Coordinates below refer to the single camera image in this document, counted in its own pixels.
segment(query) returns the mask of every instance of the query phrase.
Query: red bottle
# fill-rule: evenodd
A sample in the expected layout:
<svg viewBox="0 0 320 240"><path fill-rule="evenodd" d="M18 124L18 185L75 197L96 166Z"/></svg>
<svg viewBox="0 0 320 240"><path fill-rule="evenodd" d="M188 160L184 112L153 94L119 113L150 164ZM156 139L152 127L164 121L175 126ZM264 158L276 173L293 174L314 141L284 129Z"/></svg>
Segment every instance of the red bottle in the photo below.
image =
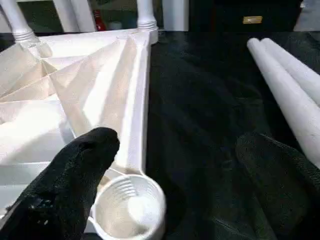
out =
<svg viewBox="0 0 320 240"><path fill-rule="evenodd" d="M95 20L96 29L99 32L106 31L107 28L106 28L104 21L102 20L100 10L93 10L93 16L94 16L94 20Z"/></svg>

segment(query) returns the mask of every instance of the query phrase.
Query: white plastic tube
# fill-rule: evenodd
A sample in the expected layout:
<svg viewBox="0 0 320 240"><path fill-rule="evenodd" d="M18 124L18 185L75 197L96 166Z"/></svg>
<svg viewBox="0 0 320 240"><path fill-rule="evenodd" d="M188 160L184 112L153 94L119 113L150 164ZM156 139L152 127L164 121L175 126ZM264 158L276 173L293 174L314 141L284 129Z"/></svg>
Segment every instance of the white plastic tube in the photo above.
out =
<svg viewBox="0 0 320 240"><path fill-rule="evenodd" d="M162 0L166 31L189 30L189 0Z"/></svg>
<svg viewBox="0 0 320 240"><path fill-rule="evenodd" d="M64 0L64 2L71 2L81 32L95 32L97 30L89 0Z"/></svg>
<svg viewBox="0 0 320 240"><path fill-rule="evenodd" d="M258 39L247 46L304 154L320 168L320 108Z"/></svg>
<svg viewBox="0 0 320 240"><path fill-rule="evenodd" d="M137 28L142 32L150 32L150 43L158 42L158 27L154 16L152 0L137 0L138 20Z"/></svg>
<svg viewBox="0 0 320 240"><path fill-rule="evenodd" d="M16 42L39 42L22 14L16 0L0 0L0 5L8 19Z"/></svg>
<svg viewBox="0 0 320 240"><path fill-rule="evenodd" d="M63 31L67 33L79 32L80 29L77 17L71 2L66 0L54 0L53 3L61 21Z"/></svg>
<svg viewBox="0 0 320 240"><path fill-rule="evenodd" d="M295 79L300 87L320 106L320 75L271 39L265 38L261 43L263 43L266 50Z"/></svg>

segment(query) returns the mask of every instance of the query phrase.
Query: black cloth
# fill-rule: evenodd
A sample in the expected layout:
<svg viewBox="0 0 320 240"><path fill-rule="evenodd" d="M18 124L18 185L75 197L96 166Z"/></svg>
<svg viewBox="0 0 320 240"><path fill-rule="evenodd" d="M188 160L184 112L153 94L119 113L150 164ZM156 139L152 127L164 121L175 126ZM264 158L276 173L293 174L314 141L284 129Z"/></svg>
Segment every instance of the black cloth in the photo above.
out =
<svg viewBox="0 0 320 240"><path fill-rule="evenodd" d="M310 215L317 212L318 195L306 190L316 187L303 178L312 169L318 181L319 170L300 154L247 50L250 37L269 37L320 72L318 33L164 32L152 47L146 172L166 194L164 239L305 239L304 230L314 227L306 223L319 222ZM269 149L266 140L246 140L248 132L286 147ZM250 141L273 162L250 171L265 157L251 159L256 149L239 150L241 141L244 146ZM305 171L289 166L290 157L281 158L288 148L308 165Z"/></svg>
<svg viewBox="0 0 320 240"><path fill-rule="evenodd" d="M82 239L98 184L119 145L117 133L106 127L66 145L8 208L0 239Z"/></svg>

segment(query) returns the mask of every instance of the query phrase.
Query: black glove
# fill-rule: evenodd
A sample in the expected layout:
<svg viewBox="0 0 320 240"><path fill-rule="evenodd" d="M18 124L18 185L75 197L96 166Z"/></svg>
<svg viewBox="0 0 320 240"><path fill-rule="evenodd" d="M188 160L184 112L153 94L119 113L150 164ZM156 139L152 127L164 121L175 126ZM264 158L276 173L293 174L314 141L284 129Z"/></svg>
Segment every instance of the black glove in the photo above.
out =
<svg viewBox="0 0 320 240"><path fill-rule="evenodd" d="M98 184L119 145L114 130L99 127L65 146L8 208L0 239L82 239Z"/></svg>

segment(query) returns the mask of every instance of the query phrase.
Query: white chair leg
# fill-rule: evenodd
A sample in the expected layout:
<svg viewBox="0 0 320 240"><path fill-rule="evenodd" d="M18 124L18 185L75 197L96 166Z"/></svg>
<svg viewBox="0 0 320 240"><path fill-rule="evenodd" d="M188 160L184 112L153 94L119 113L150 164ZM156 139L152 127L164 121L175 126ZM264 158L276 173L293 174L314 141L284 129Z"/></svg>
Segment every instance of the white chair leg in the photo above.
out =
<svg viewBox="0 0 320 240"><path fill-rule="evenodd" d="M74 8L69 0L53 0L64 32L80 32Z"/></svg>
<svg viewBox="0 0 320 240"><path fill-rule="evenodd" d="M154 16L153 0L137 0L137 28L142 32L150 32L150 42L158 42L158 27Z"/></svg>
<svg viewBox="0 0 320 240"><path fill-rule="evenodd" d="M16 0L0 0L0 5L9 21L12 34L17 43L39 42L22 14Z"/></svg>
<svg viewBox="0 0 320 240"><path fill-rule="evenodd" d="M189 0L162 0L162 9L164 30L189 30Z"/></svg>
<svg viewBox="0 0 320 240"><path fill-rule="evenodd" d="M90 0L70 0L80 32L96 32L96 21Z"/></svg>

